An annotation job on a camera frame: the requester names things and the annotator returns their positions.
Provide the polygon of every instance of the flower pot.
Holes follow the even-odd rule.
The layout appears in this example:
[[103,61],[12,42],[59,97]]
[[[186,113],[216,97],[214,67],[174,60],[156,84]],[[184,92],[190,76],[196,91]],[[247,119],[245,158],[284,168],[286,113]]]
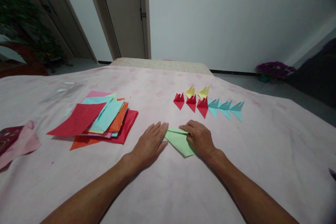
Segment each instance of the flower pot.
[[258,80],[260,80],[261,82],[267,83],[267,82],[269,82],[271,80],[271,78],[267,77],[267,76],[259,76]]

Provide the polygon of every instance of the bed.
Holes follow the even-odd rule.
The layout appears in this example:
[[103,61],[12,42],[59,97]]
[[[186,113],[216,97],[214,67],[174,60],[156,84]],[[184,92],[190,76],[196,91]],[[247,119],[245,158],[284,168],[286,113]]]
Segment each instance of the bed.
[[[206,73],[117,65],[58,76],[0,79],[0,127],[37,122],[41,147],[0,172],[2,223],[39,223],[79,189],[130,152],[153,122],[178,127],[193,119],[210,129],[216,147],[300,223],[328,223],[335,212],[336,129],[291,100],[261,95]],[[170,67],[172,62],[165,62]],[[55,96],[65,82],[67,95]],[[204,119],[176,93],[209,86],[209,98],[245,101],[242,122],[209,112]],[[139,115],[124,145],[100,142],[69,151],[73,138],[46,133],[89,91],[116,92]],[[113,202],[101,223],[245,223],[217,177],[197,156],[168,145]]]

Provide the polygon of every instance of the floor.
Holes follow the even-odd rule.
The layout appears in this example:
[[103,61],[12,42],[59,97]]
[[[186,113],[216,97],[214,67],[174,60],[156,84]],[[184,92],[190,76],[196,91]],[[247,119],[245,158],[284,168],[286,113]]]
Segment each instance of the floor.
[[[50,75],[59,75],[106,66],[102,64],[96,64],[91,59],[83,58],[74,58],[70,61],[70,63],[74,66],[72,67],[63,65],[59,68],[56,68],[56,73],[51,73],[50,71],[48,72]],[[227,82],[241,86],[242,88],[249,89],[254,92],[291,99],[303,108],[307,109],[308,111],[312,112],[332,126],[336,127],[336,110],[328,107],[327,105],[316,100],[315,98],[305,93],[302,93],[301,91],[293,88],[286,83],[263,83],[258,81],[257,78],[253,76],[228,75],[221,73],[215,73],[214,75]]]

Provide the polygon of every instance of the purple flowers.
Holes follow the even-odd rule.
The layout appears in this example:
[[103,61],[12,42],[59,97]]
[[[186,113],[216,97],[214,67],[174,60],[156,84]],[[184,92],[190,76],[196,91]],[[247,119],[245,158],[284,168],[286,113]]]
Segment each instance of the purple flowers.
[[256,67],[256,72],[262,76],[267,76],[274,79],[286,79],[296,69],[292,66],[287,66],[282,62],[267,62]]

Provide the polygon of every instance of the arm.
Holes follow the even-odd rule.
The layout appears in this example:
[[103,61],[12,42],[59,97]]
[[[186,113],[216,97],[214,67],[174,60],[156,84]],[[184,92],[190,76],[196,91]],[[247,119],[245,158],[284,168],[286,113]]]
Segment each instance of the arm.
[[203,124],[191,120],[180,128],[189,133],[187,140],[222,179],[249,224],[298,224],[270,195],[238,170],[224,152],[214,147],[211,133]]
[[134,175],[150,166],[167,146],[167,141],[161,142],[167,128],[168,124],[161,125],[160,122],[149,126],[131,153],[65,201],[41,224],[98,223],[112,200]]

